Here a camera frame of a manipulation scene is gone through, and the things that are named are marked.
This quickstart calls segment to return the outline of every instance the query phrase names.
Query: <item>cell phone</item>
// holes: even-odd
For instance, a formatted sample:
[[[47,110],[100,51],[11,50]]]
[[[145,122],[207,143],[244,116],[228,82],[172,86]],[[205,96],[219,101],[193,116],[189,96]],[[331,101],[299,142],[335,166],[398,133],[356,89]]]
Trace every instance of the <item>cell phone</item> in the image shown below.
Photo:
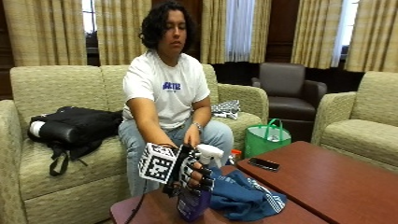
[[[259,159],[259,158],[251,158],[249,159],[249,164],[265,169],[265,170],[271,170],[271,171],[275,171],[277,172],[279,171],[279,167],[280,167],[280,164],[277,164],[276,162],[273,161],[265,161],[263,159]]]

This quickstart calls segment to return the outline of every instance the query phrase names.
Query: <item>green shopping bag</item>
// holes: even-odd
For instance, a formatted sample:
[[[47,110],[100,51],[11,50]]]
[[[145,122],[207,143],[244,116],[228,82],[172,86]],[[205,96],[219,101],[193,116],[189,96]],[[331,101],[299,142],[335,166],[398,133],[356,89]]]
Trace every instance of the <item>green shopping bag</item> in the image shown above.
[[[267,125],[252,125],[247,129],[245,158],[252,158],[264,152],[285,147],[291,143],[292,136],[284,129],[280,119],[272,119]]]

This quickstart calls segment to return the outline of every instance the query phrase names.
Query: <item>purple object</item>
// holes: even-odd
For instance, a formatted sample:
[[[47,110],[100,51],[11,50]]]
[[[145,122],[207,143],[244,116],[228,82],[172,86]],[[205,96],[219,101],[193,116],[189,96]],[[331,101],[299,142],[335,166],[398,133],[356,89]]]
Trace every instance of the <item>purple object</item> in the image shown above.
[[[212,191],[200,191],[200,196],[184,189],[179,196],[177,209],[187,222],[195,221],[211,206]]]

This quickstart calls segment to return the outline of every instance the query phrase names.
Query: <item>white t-shirt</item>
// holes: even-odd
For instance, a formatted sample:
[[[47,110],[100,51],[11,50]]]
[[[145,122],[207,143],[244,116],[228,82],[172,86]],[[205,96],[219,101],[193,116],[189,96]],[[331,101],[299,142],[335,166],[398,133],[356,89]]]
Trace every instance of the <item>white t-shirt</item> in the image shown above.
[[[179,64],[171,67],[151,49],[130,65],[124,94],[126,101],[132,98],[155,101],[161,128],[177,128],[191,116],[192,103],[211,94],[200,61],[183,53]],[[134,119],[127,105],[124,119]]]

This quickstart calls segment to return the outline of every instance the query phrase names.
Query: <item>jeans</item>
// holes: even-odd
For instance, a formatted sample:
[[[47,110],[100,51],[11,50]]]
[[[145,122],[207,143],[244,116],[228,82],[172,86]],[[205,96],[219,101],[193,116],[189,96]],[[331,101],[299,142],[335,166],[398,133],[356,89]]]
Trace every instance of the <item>jeans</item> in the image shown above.
[[[184,142],[185,132],[191,125],[192,118],[188,119],[179,128],[171,131],[164,131],[177,147]],[[159,189],[160,182],[147,180],[147,190],[143,191],[145,179],[143,179],[139,175],[139,162],[147,143],[144,142],[139,132],[136,120],[131,119],[122,123],[119,134],[127,148],[127,177],[130,191],[132,197],[136,197],[151,190]],[[217,147],[224,151],[221,164],[225,165],[235,144],[233,131],[231,130],[229,126],[216,120],[211,120],[207,126],[203,128],[200,140],[203,144]],[[216,166],[215,160],[212,160],[209,164],[209,167],[212,166]]]

